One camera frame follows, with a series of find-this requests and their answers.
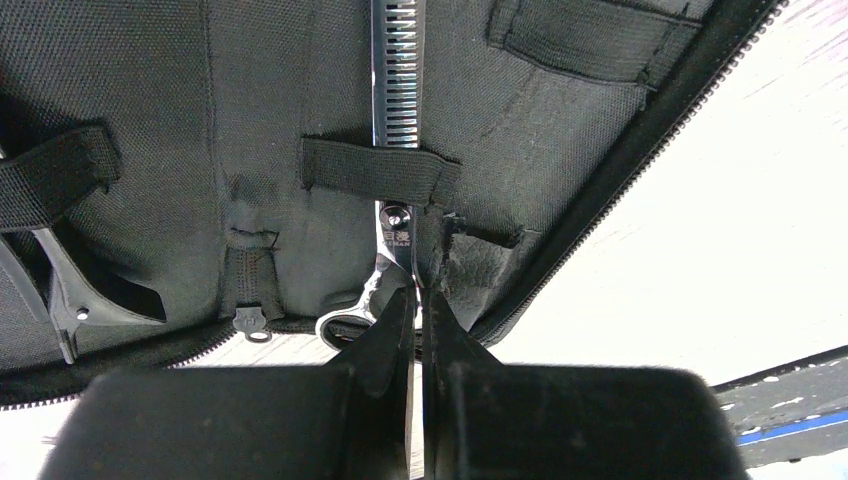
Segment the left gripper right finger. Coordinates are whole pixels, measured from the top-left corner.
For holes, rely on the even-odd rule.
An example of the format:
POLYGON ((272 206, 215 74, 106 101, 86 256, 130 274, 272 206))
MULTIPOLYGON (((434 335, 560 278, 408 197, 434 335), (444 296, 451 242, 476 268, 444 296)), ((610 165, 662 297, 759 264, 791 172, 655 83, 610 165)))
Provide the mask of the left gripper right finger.
POLYGON ((510 365, 422 294, 428 479, 743 479, 735 438, 697 375, 510 365))

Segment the black zipper tool case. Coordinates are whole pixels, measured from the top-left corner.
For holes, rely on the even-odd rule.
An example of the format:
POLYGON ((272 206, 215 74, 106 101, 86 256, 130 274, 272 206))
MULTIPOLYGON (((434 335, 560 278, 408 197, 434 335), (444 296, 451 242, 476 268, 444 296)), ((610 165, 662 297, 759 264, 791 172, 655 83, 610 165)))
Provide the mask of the black zipper tool case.
POLYGON ((5 1, 1 240, 48 290, 51 228, 167 322, 77 331, 67 364, 1 266, 1 406, 310 334, 374 267, 380 193, 417 270, 501 341, 780 14, 779 1, 423 1, 419 147, 372 185, 372 1, 5 1))

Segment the black hair clip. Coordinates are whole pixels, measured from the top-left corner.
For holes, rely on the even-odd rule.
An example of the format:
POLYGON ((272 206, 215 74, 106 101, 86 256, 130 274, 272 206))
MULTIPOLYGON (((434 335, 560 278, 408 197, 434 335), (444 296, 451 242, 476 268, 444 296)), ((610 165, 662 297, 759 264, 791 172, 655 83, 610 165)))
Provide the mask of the black hair clip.
POLYGON ((80 247, 66 247, 55 230, 32 232, 50 264, 48 290, 35 278, 6 239, 1 240, 1 266, 18 288, 32 316, 52 326, 64 361, 79 358, 77 331, 93 327, 159 326, 167 322, 161 296, 115 273, 80 247))

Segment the silver thinning scissors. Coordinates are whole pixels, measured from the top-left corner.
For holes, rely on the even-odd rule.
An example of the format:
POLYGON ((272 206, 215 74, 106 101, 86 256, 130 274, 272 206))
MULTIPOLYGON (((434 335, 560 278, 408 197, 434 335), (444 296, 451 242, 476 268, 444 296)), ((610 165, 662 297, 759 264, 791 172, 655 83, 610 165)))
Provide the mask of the silver thinning scissors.
MULTIPOLYGON (((420 144, 424 21, 423 1, 370 3, 372 146, 353 155, 351 167, 372 185, 399 180, 401 155, 420 144)), ((373 217, 376 258, 362 294, 354 305, 330 311, 316 322, 316 335, 334 350, 344 349, 351 340, 333 333, 333 325, 348 322, 368 328, 376 322, 372 297, 390 267, 418 283, 415 208, 396 194, 380 193, 373 217)))

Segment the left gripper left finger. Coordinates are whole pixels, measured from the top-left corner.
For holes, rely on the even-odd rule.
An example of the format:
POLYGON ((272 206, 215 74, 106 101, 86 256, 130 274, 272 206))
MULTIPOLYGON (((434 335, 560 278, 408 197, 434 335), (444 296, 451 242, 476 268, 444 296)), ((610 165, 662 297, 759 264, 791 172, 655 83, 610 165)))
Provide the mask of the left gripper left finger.
POLYGON ((44 479, 405 479, 415 291, 322 365, 122 370, 95 379, 44 479))

